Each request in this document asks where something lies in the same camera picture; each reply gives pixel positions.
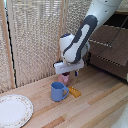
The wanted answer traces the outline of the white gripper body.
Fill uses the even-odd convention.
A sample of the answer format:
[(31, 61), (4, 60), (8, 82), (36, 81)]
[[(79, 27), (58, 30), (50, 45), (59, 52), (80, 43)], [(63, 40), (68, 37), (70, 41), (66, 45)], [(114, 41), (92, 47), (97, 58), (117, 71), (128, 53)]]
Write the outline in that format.
[(79, 70), (84, 67), (84, 61), (80, 60), (76, 64), (65, 64), (64, 62), (57, 62), (54, 64), (55, 72), (57, 74), (63, 74), (66, 72)]

